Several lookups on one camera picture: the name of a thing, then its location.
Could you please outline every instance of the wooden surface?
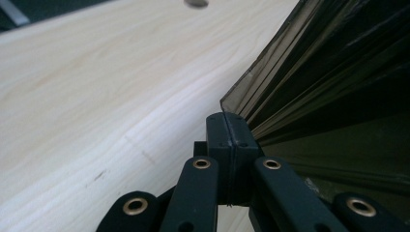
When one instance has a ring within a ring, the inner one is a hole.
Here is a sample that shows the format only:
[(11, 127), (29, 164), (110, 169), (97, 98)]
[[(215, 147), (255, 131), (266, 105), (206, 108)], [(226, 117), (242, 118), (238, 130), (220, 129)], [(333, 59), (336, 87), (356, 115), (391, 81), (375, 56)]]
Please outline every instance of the wooden surface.
[[(95, 231), (176, 184), (296, 1), (119, 0), (0, 35), (0, 231)], [(251, 231), (220, 208), (220, 231)]]

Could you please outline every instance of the brass grommet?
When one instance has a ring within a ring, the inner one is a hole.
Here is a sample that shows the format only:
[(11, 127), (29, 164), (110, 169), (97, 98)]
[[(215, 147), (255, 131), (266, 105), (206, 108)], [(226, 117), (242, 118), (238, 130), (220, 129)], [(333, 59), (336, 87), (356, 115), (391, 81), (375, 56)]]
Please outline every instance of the brass grommet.
[(273, 159), (266, 159), (263, 161), (263, 165), (269, 169), (280, 169), (281, 165), (278, 161), (275, 161)]
[[(132, 203), (139, 203), (138, 207), (132, 207)], [(135, 216), (144, 212), (148, 208), (148, 201), (144, 198), (136, 197), (124, 204), (123, 211), (126, 215)]]
[(358, 215), (365, 217), (374, 217), (376, 215), (376, 209), (370, 204), (359, 198), (349, 198), (346, 200), (347, 207)]
[(211, 166), (211, 163), (206, 159), (197, 159), (193, 162), (193, 166), (198, 169), (206, 169)]

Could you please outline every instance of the circular hole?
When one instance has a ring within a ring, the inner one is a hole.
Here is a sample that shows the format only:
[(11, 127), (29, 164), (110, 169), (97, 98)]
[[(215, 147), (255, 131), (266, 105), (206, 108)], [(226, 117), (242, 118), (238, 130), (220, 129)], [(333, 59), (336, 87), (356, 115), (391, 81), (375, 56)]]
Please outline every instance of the circular hole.
[(317, 232), (331, 232), (331, 229), (329, 228), (329, 226), (322, 224), (322, 223), (315, 224), (314, 229)]
[(198, 159), (193, 162), (193, 166), (198, 169), (205, 169), (211, 166), (211, 163), (205, 159)]
[(374, 217), (376, 215), (376, 209), (370, 204), (359, 198), (349, 198), (346, 201), (347, 206), (358, 215), (364, 217)]
[(144, 198), (133, 198), (124, 204), (123, 211), (129, 216), (139, 215), (148, 207), (148, 201)]
[(186, 221), (180, 224), (180, 226), (178, 227), (178, 231), (179, 232), (191, 232), (193, 231), (193, 224)]
[(280, 169), (280, 163), (273, 159), (267, 159), (263, 162), (263, 165), (269, 169)]
[(189, 7), (196, 8), (196, 9), (201, 9), (201, 8), (208, 7), (208, 1), (207, 0), (184, 0), (184, 2)]

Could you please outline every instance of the wooden desk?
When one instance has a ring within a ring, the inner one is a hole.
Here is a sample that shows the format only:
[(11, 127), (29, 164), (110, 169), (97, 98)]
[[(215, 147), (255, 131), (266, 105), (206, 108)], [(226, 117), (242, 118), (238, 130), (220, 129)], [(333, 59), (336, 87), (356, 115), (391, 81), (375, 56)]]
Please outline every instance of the wooden desk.
[(95, 231), (122, 194), (175, 185), (295, 4), (121, 0), (0, 35), (0, 231)]

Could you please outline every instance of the light wood grain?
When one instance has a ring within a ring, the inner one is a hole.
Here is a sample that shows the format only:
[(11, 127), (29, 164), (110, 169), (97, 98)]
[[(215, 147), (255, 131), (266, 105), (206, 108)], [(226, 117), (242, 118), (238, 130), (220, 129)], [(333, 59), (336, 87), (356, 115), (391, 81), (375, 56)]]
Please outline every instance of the light wood grain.
[(0, 35), (0, 231), (95, 231), (122, 194), (175, 185), (295, 4), (121, 0)]

